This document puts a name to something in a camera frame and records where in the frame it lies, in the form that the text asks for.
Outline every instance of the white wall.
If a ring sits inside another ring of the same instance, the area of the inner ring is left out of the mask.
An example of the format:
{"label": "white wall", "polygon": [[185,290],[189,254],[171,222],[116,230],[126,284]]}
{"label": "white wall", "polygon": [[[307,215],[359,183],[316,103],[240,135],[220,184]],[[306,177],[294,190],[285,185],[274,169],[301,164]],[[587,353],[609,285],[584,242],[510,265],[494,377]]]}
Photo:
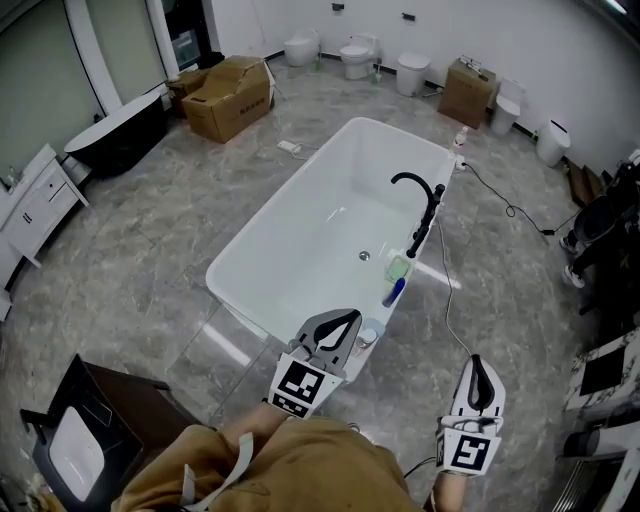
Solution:
{"label": "white wall", "polygon": [[553,115],[569,130],[578,164],[613,170],[640,144],[640,52],[576,0],[346,0],[341,15],[330,2],[288,1],[289,30],[317,28],[325,52],[338,54],[349,35],[368,31],[381,39],[384,65],[421,52],[432,62],[427,78],[439,84],[461,54],[523,82],[519,123],[534,131]]}
{"label": "white wall", "polygon": [[213,7],[220,51],[225,56],[267,57],[284,49],[289,37],[289,0],[203,0]]}

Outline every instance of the cardboard box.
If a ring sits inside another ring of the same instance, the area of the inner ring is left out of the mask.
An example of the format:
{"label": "cardboard box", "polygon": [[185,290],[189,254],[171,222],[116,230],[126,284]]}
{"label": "cardboard box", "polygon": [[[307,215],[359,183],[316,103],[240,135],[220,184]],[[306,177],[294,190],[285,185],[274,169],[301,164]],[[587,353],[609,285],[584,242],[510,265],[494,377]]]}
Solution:
{"label": "cardboard box", "polygon": [[478,74],[456,60],[449,67],[438,112],[471,128],[478,128],[496,84],[495,73],[486,69],[481,71]]}
{"label": "cardboard box", "polygon": [[167,81],[165,85],[169,89],[171,105],[176,117],[186,117],[182,108],[182,100],[192,92],[202,87],[209,73],[208,69],[196,69],[195,71],[184,71],[180,74],[180,79],[175,82]]}
{"label": "cardboard box", "polygon": [[211,68],[182,106],[193,132],[227,142],[269,112],[270,99],[264,60],[234,55]]}

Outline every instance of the cabinet drawer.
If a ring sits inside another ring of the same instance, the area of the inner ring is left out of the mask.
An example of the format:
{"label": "cabinet drawer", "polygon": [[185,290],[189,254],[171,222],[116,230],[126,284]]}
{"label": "cabinet drawer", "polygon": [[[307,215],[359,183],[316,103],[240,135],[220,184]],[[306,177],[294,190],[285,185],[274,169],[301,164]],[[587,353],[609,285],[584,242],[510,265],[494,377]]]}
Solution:
{"label": "cabinet drawer", "polygon": [[69,211],[69,209],[76,204],[78,196],[73,193],[73,190],[69,188],[66,183],[58,190],[58,193],[54,195],[49,204],[61,217]]}
{"label": "cabinet drawer", "polygon": [[35,188],[40,190],[40,193],[47,201],[55,196],[64,185],[64,178],[60,174],[61,172],[64,171],[58,162],[51,162],[36,180]]}

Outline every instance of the black faucet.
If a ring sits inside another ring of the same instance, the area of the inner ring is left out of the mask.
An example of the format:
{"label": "black faucet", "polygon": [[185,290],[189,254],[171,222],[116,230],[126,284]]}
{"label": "black faucet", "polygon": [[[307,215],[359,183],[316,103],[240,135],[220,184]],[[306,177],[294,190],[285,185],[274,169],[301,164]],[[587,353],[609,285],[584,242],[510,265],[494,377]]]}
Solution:
{"label": "black faucet", "polygon": [[420,221],[420,227],[418,228],[418,231],[413,234],[414,242],[407,250],[407,257],[413,259],[416,257],[416,252],[418,251],[420,245],[422,245],[422,242],[424,242],[427,233],[429,233],[429,224],[431,224],[431,221],[436,214],[436,207],[440,204],[440,199],[442,198],[442,194],[444,194],[444,185],[436,186],[435,193],[431,192],[431,187],[429,187],[427,182],[424,181],[420,176],[413,174],[412,172],[400,172],[396,174],[393,178],[391,178],[391,183],[395,184],[402,178],[407,178],[418,183],[418,185],[420,185],[427,193],[428,198],[427,209],[425,210],[424,216]]}

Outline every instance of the toilet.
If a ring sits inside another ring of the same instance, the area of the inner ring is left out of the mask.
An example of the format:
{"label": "toilet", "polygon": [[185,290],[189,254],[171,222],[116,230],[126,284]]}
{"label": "toilet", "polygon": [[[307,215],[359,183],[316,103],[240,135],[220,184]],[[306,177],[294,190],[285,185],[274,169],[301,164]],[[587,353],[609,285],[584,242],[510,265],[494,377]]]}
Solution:
{"label": "toilet", "polygon": [[570,147],[569,132],[557,121],[549,119],[538,130],[536,153],[549,167],[555,167]]}
{"label": "toilet", "polygon": [[373,71],[373,63],[380,55],[380,40],[371,34],[351,36],[348,46],[340,50],[345,76],[349,80],[364,78]]}
{"label": "toilet", "polygon": [[403,53],[398,57],[396,86],[403,96],[415,96],[424,87],[424,75],[429,59],[418,53]]}
{"label": "toilet", "polygon": [[293,37],[284,43],[284,55],[289,66],[311,64],[320,52],[320,36],[313,28],[296,30]]}
{"label": "toilet", "polygon": [[520,104],[525,88],[515,80],[503,78],[496,97],[496,109],[491,120],[491,129],[497,135],[505,135],[520,117]]}

